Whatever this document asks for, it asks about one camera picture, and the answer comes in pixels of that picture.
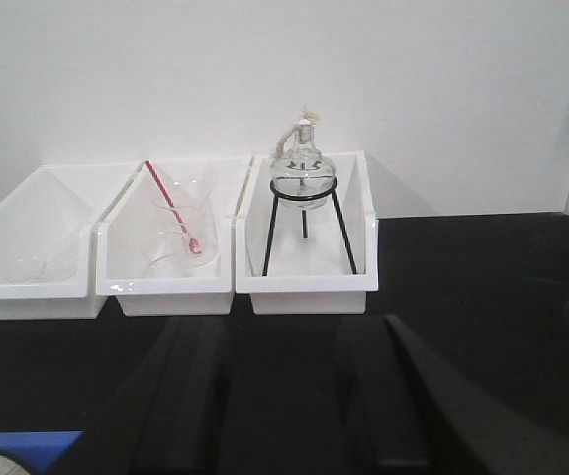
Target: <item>white plastic tray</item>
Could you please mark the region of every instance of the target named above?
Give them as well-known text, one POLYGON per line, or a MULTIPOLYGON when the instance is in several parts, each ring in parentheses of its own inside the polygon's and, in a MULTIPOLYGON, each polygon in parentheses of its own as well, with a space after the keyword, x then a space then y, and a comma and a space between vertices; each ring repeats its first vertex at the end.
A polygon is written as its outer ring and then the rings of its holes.
POLYGON ((337 167, 337 196, 357 275, 352 275, 331 197, 307 212, 280 206, 268 275, 261 276, 273 195, 270 162, 257 157, 250 169, 236 221, 236 290, 251 296, 257 314, 362 313, 366 291, 378 290, 376 213, 363 151, 327 153, 337 167))
POLYGON ((207 178, 219 248, 214 260, 187 275, 168 265, 152 277, 149 256, 162 245, 155 234, 174 218, 159 212, 150 198, 159 191, 143 167, 98 229, 97 293, 116 295, 130 316, 228 313, 234 296, 234 217, 250 162, 250 157, 152 160, 159 173, 176 181, 207 178))
POLYGON ((94 226, 138 166, 41 166, 0 203, 0 319, 97 316, 94 226))

